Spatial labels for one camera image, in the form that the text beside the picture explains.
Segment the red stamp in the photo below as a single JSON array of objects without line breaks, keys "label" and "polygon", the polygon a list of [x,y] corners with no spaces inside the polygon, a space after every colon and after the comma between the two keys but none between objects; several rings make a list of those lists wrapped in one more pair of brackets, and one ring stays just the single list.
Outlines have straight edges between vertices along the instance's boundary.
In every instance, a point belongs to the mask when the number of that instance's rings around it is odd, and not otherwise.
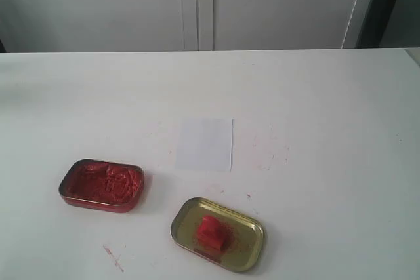
[{"label": "red stamp", "polygon": [[205,215],[196,230],[196,238],[204,247],[223,251],[229,240],[226,227],[215,217]]}]

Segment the red ink tin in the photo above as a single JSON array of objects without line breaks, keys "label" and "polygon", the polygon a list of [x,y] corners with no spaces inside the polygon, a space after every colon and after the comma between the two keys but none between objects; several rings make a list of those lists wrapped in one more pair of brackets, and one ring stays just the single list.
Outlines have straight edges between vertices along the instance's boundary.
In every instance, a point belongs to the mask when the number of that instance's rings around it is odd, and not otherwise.
[{"label": "red ink tin", "polygon": [[72,206],[126,213],[137,205],[144,185],[136,165],[82,159],[70,167],[58,192]]}]

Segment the white paper sheet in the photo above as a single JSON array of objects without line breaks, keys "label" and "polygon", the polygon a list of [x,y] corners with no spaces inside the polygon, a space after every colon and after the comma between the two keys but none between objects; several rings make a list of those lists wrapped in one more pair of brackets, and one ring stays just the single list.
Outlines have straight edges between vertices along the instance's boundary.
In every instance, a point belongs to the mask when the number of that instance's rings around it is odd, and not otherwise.
[{"label": "white paper sheet", "polygon": [[231,119],[193,118],[181,123],[175,167],[203,172],[229,172],[232,168]]}]

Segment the gold tin lid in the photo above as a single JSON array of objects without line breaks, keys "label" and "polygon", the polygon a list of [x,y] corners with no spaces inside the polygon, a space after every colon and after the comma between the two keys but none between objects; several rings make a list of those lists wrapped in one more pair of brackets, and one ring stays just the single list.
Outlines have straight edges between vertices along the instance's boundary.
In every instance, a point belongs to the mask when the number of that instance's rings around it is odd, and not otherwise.
[{"label": "gold tin lid", "polygon": [[[218,219],[228,231],[223,251],[204,247],[196,230],[205,215]],[[170,234],[180,247],[233,272],[250,270],[258,261],[264,245],[264,228],[256,219],[203,197],[193,197],[181,206],[174,217]]]}]

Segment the white cabinet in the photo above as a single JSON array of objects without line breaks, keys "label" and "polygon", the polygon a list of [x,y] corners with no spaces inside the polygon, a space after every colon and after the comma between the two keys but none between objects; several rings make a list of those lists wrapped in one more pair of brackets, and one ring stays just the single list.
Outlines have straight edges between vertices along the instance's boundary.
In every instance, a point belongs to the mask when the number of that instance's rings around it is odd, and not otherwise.
[{"label": "white cabinet", "polygon": [[353,48],[371,0],[1,0],[9,52]]}]

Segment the dark vertical post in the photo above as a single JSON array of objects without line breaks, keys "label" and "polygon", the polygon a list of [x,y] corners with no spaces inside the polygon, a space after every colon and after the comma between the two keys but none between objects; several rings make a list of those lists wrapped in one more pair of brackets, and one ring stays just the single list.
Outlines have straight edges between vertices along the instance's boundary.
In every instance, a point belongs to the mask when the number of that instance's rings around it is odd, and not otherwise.
[{"label": "dark vertical post", "polygon": [[356,48],[378,48],[397,0],[370,0],[362,22]]}]

